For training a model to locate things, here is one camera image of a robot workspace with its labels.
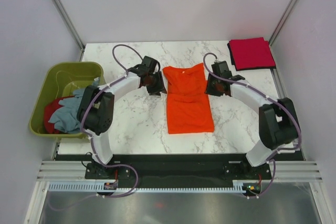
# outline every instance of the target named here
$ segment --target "green basket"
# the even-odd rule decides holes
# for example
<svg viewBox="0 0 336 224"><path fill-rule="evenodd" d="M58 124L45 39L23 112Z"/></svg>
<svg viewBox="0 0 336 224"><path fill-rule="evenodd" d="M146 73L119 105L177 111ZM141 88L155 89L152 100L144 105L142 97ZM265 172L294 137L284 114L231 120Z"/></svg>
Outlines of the green basket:
<svg viewBox="0 0 336 224"><path fill-rule="evenodd" d="M75 89L91 85L97 77L100 85L105 84L103 69L95 62L63 62L50 68L29 121L31 132L44 137L83 138L83 133L49 134L43 124L44 108L57 98L72 95Z"/></svg>

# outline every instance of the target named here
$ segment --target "gray floor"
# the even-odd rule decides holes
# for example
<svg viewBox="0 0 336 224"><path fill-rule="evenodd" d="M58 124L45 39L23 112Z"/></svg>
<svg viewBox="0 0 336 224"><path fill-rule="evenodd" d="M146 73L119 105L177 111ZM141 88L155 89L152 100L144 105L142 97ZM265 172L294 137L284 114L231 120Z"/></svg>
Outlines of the gray floor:
<svg viewBox="0 0 336 224"><path fill-rule="evenodd" d="M54 207L62 208L88 193L49 193ZM260 199L230 194L138 193L120 199L90 198L66 211L45 206L40 223L47 224L215 224L321 223L308 184L273 184Z"/></svg>

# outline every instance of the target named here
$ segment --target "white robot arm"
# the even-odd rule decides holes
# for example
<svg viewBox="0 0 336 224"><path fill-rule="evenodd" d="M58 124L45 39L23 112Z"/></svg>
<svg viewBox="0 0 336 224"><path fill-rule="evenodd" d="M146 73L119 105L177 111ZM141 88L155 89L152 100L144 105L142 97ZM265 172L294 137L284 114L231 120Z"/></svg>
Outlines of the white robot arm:
<svg viewBox="0 0 336 224"><path fill-rule="evenodd" d="M243 164L247 169L264 164L276 150L298 137L298 131L288 114L271 102L274 100L280 103L298 124L294 105L290 99L269 99L269 96L260 95L262 93L251 86L244 77L232 76L225 61L212 64L212 70L213 74L208 76L207 94L229 95L245 103L259 115L260 140L246 153Z"/></svg>
<svg viewBox="0 0 336 224"><path fill-rule="evenodd" d="M89 138L94 138L91 146L95 154L93 159L96 162L108 164L113 157L108 130L113 120L114 103L127 93L143 86L147 88L150 95L166 93L160 64L148 56L143 58L141 64L128 69L126 76L99 87L86 87L77 119L80 122L84 121L83 129L88 133Z"/></svg>

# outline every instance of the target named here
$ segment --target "orange shirt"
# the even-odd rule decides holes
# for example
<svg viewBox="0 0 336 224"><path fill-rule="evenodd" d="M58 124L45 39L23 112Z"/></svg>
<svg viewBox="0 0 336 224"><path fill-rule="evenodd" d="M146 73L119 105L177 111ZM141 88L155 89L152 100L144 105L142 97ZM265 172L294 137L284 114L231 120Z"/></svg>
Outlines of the orange shirt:
<svg viewBox="0 0 336 224"><path fill-rule="evenodd" d="M168 80L169 134L214 132L203 63L192 68L163 68Z"/></svg>

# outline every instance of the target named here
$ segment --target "white cable track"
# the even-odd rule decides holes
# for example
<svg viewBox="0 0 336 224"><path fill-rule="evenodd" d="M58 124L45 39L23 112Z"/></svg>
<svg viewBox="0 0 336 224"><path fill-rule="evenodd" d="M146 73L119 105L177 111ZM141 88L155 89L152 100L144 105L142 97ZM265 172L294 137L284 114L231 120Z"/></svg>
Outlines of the white cable track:
<svg viewBox="0 0 336 224"><path fill-rule="evenodd" d="M104 182L50 182L48 191L77 191L77 192L127 192L130 188L117 190L104 189ZM243 183L234 183L233 187L217 188L137 188L137 193L245 193Z"/></svg>

